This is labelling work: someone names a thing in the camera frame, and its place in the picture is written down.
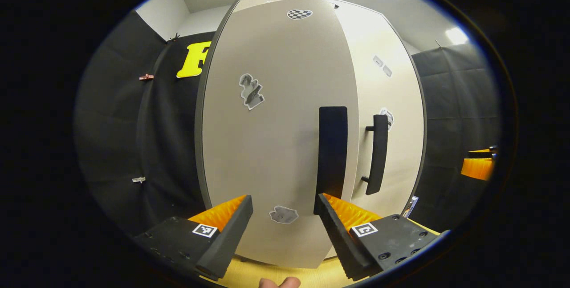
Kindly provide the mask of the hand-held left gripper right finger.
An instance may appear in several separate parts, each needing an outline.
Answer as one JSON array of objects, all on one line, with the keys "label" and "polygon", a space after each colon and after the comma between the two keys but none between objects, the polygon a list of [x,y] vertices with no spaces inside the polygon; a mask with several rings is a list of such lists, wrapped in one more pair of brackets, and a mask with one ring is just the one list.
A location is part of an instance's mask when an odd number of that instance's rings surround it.
[{"label": "hand-held left gripper right finger", "polygon": [[318,215],[346,277],[354,281],[390,276],[441,239],[401,215],[379,217],[326,193],[318,195]]}]

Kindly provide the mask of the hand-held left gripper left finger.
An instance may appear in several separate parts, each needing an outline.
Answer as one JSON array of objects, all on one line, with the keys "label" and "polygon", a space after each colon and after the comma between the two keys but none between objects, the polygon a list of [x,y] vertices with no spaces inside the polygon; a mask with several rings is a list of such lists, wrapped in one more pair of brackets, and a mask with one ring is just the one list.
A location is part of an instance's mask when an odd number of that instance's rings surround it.
[{"label": "hand-held left gripper left finger", "polygon": [[134,237],[134,242],[180,274],[219,280],[252,213],[251,195],[241,195],[190,218],[170,217]]}]

